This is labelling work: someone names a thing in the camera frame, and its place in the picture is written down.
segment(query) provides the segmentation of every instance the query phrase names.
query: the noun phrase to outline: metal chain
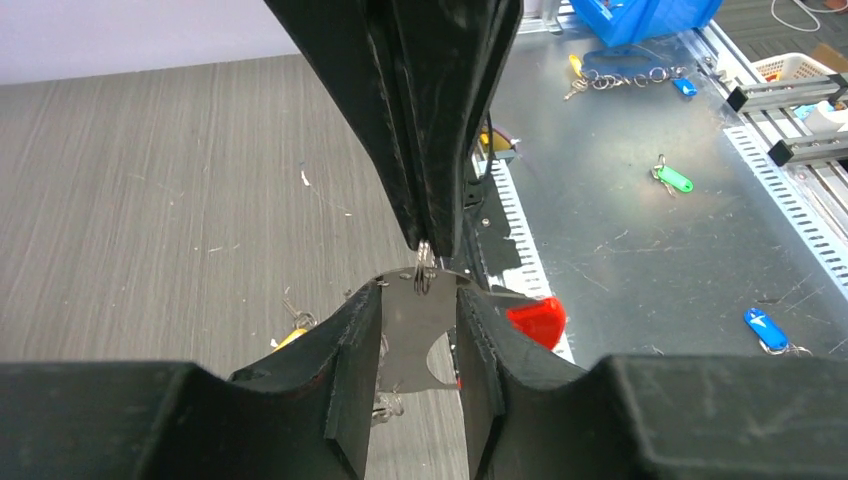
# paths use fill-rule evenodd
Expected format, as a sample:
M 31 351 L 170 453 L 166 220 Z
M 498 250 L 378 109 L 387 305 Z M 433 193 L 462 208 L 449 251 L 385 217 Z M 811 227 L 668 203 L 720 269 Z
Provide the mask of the metal chain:
M 595 90 L 610 90 L 622 85 L 635 85 L 639 88 L 645 88 L 651 83 L 663 83 L 666 80 L 679 80 L 686 76 L 687 69 L 683 66 L 671 68 L 654 67 L 647 75 L 639 73 L 628 78 L 619 74 L 601 75 L 597 70 L 587 70 L 583 72 L 583 78 L 590 87 Z

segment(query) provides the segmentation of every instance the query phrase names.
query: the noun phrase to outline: silver key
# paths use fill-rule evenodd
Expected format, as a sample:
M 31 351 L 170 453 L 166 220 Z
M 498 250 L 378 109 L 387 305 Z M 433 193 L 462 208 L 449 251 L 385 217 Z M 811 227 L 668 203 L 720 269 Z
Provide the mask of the silver key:
M 651 167 L 651 176 L 654 177 L 654 180 L 662 183 L 665 186 L 665 189 L 668 190 L 669 195 L 671 195 L 672 197 L 676 197 L 677 195 L 675 195 L 674 193 L 674 187 L 664 182 L 660 178 L 660 170 L 662 170 L 663 168 L 665 168 L 665 155 L 661 153 L 659 159 L 657 160 L 657 164 Z
M 403 403 L 397 393 L 377 392 L 374 395 L 374 408 L 371 410 L 371 426 L 386 423 L 392 417 L 404 414 Z
M 318 325 L 318 321 L 315 320 L 315 317 L 311 313 L 303 312 L 294 308 L 294 305 L 292 305 L 286 297 L 283 297 L 283 306 L 286 307 L 289 314 L 294 317 L 294 328 L 309 330 Z
M 568 101 L 571 100 L 571 97 L 577 95 L 580 92 L 585 92 L 586 88 L 589 87 L 589 84 L 586 83 L 586 80 L 582 78 L 578 78 L 577 80 L 571 82 L 571 90 L 562 97 L 563 100 Z

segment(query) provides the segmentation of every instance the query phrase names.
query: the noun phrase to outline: gray carpet floor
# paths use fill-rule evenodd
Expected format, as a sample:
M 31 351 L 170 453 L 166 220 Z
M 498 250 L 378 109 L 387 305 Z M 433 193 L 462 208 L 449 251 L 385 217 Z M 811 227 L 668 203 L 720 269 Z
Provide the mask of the gray carpet floor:
M 808 0 L 810 8 L 821 10 L 821 0 Z M 784 53 L 809 54 L 819 43 L 827 43 L 848 57 L 848 14 L 820 14 L 821 30 L 803 33 L 778 23 L 771 16 L 771 0 L 724 0 L 716 22 L 751 61 Z M 775 13 L 801 28 L 815 23 L 792 0 L 777 0 Z
M 0 87 L 0 145 L 0 361 L 227 376 L 292 330 L 286 292 L 323 318 L 412 264 L 300 56 Z M 449 375 L 446 342 L 434 351 Z M 467 477 L 458 395 L 404 406 L 373 430 L 368 478 Z

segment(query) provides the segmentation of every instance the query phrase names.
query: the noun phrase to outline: green key tag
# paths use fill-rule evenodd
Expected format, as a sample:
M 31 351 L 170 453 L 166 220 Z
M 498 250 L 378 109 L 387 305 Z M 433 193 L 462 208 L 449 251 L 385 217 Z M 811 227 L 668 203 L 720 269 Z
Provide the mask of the green key tag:
M 694 186 L 692 185 L 692 181 L 681 175 L 680 172 L 678 172 L 677 170 L 671 167 L 663 166 L 656 172 L 657 177 L 659 177 L 659 180 L 661 180 L 663 183 L 667 183 L 683 193 L 689 193 L 692 191 L 692 188 Z

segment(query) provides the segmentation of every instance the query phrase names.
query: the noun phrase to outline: blue container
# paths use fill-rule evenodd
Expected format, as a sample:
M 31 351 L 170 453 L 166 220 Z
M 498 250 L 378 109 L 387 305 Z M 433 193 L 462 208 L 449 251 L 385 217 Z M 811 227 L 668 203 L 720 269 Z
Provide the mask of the blue container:
M 571 0 L 577 16 L 615 47 L 690 28 L 703 28 L 721 0 Z

